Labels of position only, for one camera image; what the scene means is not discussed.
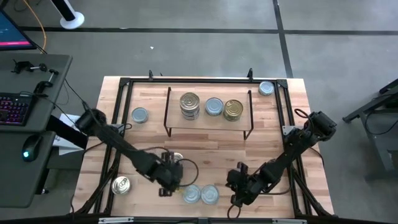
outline concrete floor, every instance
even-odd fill
[[[276,29],[272,0],[70,0],[84,13],[83,27]],[[398,30],[395,0],[280,0],[284,29]],[[34,6],[45,26],[58,27],[59,15],[47,1]],[[37,26],[29,11],[6,12],[20,26]],[[41,32],[26,32],[38,44]],[[184,34],[48,32],[50,54],[72,55],[68,81],[91,105],[106,75],[286,77],[278,34]],[[304,78],[311,109],[338,123],[320,144],[335,213],[344,218],[398,222],[398,182],[367,183],[378,167],[359,121],[341,118],[397,78],[398,35],[286,35],[294,78]],[[59,102],[63,102],[65,93]],[[63,106],[79,114],[71,95]],[[0,209],[0,219],[62,215],[69,210],[78,172],[60,171],[51,194],[28,209]]]

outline computer keyboard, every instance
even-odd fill
[[[33,106],[33,96],[0,93],[0,125],[25,126]]]

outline wooden tabletop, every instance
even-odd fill
[[[108,122],[113,115],[113,109],[118,92],[120,77],[105,77],[99,95],[97,108],[103,111]],[[292,107],[300,108],[310,113],[304,81],[288,79]],[[163,127],[165,104],[168,87],[172,91],[192,91],[199,95],[216,92],[223,95],[238,97],[252,91],[254,113],[254,130],[246,141],[243,141],[242,131],[220,131],[202,129],[174,129],[169,138]],[[249,166],[249,173],[254,172],[262,163],[276,158],[282,151],[279,120],[275,96],[262,96],[258,93],[258,84],[186,84],[186,83],[135,83],[132,92],[129,114],[134,108],[144,107],[149,112],[149,120],[144,124],[136,124],[131,116],[127,120],[132,129],[126,131],[125,140],[138,149],[152,146],[167,147],[171,151],[181,153],[185,158],[195,161],[200,169],[199,178],[195,182],[199,187],[214,184],[219,190],[220,199],[216,205],[204,204],[201,200],[187,204],[181,192],[172,197],[158,197],[157,183],[137,174],[131,161],[122,156],[119,175],[126,176],[132,183],[127,195],[115,195],[112,215],[115,216],[147,216],[147,217],[226,217],[231,205],[230,196],[233,193],[225,187],[227,173],[241,161]],[[123,92],[118,122],[124,108],[126,90]],[[281,92],[284,107],[285,123],[288,124],[283,91]],[[296,125],[303,125],[305,119],[294,114]],[[96,138],[90,138],[88,147],[99,143]],[[104,159],[105,145],[98,146],[86,153],[78,179],[73,205],[79,209],[93,193],[98,185],[101,167]],[[323,205],[326,211],[333,213],[329,190],[326,182],[322,160],[314,152],[307,150],[302,154],[308,188]],[[195,169],[189,163],[183,164],[184,177],[182,184],[190,182],[195,176]],[[271,192],[281,192],[289,187],[286,171],[281,182]],[[302,194],[297,187],[300,208],[304,211]],[[104,208],[108,196],[109,185],[103,197]],[[293,217],[290,193],[285,195],[260,195],[251,205],[244,205],[241,217],[269,218]]]

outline can lid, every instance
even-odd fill
[[[144,108],[136,108],[132,111],[132,120],[137,123],[143,123],[148,120],[148,111]]]
[[[262,94],[270,95],[271,93],[274,92],[274,85],[269,81],[263,81],[260,83],[259,91]]]
[[[243,111],[243,105],[238,100],[228,100],[225,103],[225,112],[228,116],[240,116]]]
[[[195,184],[189,185],[184,189],[184,201],[187,203],[195,203],[200,199],[200,188]]]
[[[206,204],[214,204],[218,201],[218,190],[214,185],[206,185],[201,190],[201,199]]]
[[[183,110],[195,110],[199,107],[199,96],[194,93],[185,93],[180,98],[180,106]]]
[[[210,98],[206,101],[206,111],[211,114],[220,114],[224,104],[219,98]]]
[[[112,183],[114,194],[125,194],[130,190],[130,180],[127,177],[120,176]]]

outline silver tin can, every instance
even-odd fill
[[[194,93],[184,93],[180,98],[181,112],[183,117],[187,120],[194,120],[199,117],[199,105],[199,96]]]
[[[200,199],[200,188],[195,184],[189,185],[184,189],[184,201],[187,203],[196,203]]]
[[[181,159],[183,159],[184,157],[182,156],[182,154],[181,153],[178,153],[178,152],[175,152],[174,153],[174,162],[177,162],[177,161],[179,161],[179,160],[181,160]]]
[[[214,185],[206,185],[201,190],[201,199],[208,205],[217,203],[219,197],[218,190]]]
[[[131,113],[132,120],[135,123],[145,123],[148,120],[148,111],[145,108],[136,108]]]
[[[114,194],[126,194],[131,188],[130,180],[120,176],[112,182],[111,188]]]
[[[263,96],[269,96],[274,92],[274,84],[269,81],[263,81],[259,85],[259,93]]]
[[[218,116],[223,112],[224,104],[219,98],[210,98],[206,101],[206,112],[210,116]]]

